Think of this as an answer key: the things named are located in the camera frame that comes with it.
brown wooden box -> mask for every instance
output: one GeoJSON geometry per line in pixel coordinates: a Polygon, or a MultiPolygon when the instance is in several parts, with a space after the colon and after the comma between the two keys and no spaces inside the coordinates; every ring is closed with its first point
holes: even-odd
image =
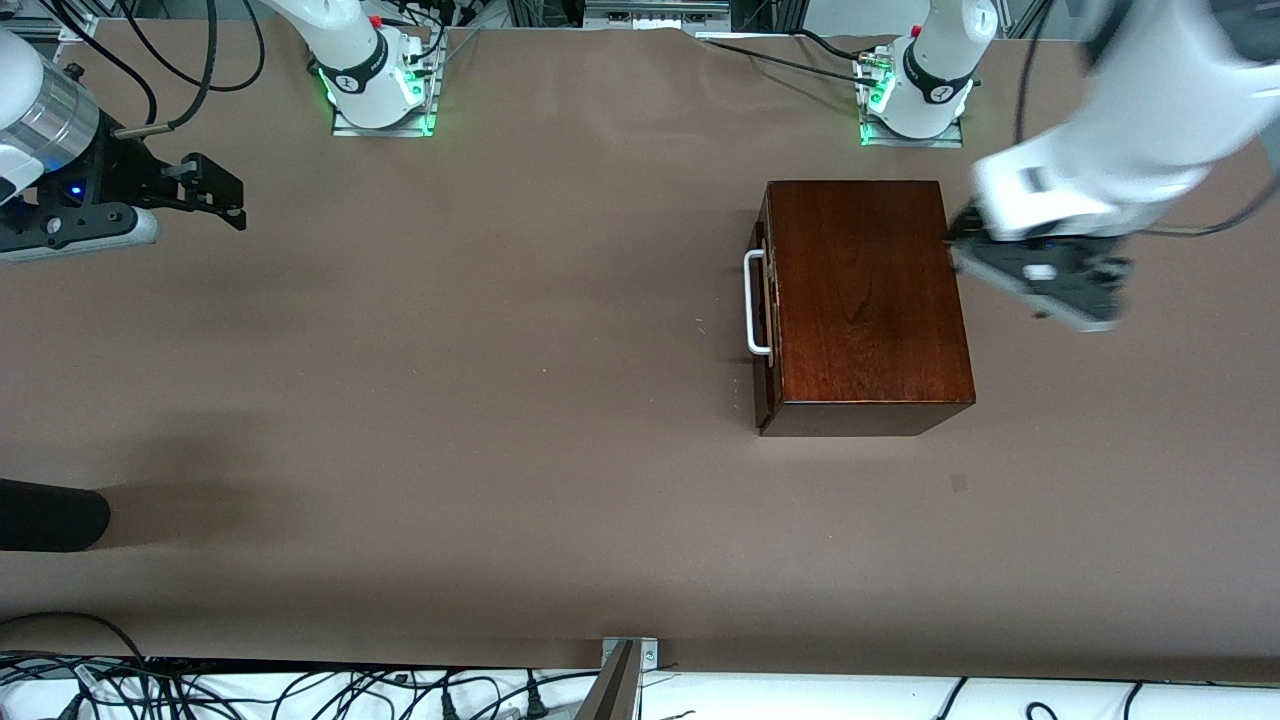
{"type": "Polygon", "coordinates": [[[769,183],[744,260],[760,434],[915,436],[973,405],[946,232],[936,182],[769,183]]]}

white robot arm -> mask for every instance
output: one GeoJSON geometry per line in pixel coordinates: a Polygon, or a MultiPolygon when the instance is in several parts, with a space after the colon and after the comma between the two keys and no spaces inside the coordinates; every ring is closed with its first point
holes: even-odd
{"type": "Polygon", "coordinates": [[[360,0],[264,0],[293,23],[338,111],[362,128],[394,124],[422,105],[422,41],[374,27],[360,0]]]}
{"type": "MultiPolygon", "coordinates": [[[[383,128],[425,101],[422,42],[375,27],[360,0],[268,0],[316,58],[352,126],[383,128]]],[[[200,154],[157,160],[87,90],[0,27],[0,261],[155,242],[155,208],[206,211],[244,229],[243,187],[200,154]],[[35,202],[20,197],[36,188],[35,202]]]]}
{"type": "Polygon", "coordinates": [[[1112,0],[1093,8],[1089,94],[1065,123],[973,168],[956,268],[1082,331],[1119,316],[1112,251],[1280,115],[1280,5],[1112,0]]]}
{"type": "Polygon", "coordinates": [[[877,49],[888,56],[891,77],[867,111],[902,137],[941,135],[964,113],[974,68],[998,26],[991,0],[932,0],[923,26],[877,49]]]}

white handle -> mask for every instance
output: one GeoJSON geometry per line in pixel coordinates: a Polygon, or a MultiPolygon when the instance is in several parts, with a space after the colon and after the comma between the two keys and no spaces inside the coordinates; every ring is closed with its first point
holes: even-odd
{"type": "Polygon", "coordinates": [[[755,307],[755,300],[751,297],[751,260],[763,259],[764,250],[762,249],[748,250],[746,255],[742,256],[742,297],[746,300],[746,348],[751,351],[751,355],[771,355],[773,352],[769,346],[755,342],[755,316],[751,313],[751,309],[755,307]]]}

box lid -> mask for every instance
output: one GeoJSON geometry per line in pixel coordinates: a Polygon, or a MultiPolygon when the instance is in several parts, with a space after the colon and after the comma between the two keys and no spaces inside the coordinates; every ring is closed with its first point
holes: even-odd
{"type": "Polygon", "coordinates": [[[773,182],[768,215],[783,401],[974,401],[936,182],[773,182]]]}

silver cylinder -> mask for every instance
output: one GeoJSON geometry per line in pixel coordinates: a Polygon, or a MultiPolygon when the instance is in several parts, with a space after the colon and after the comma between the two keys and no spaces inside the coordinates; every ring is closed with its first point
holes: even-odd
{"type": "Polygon", "coordinates": [[[81,155],[97,133],[97,104],[87,90],[44,60],[40,95],[27,113],[0,129],[0,142],[56,170],[81,155]]]}

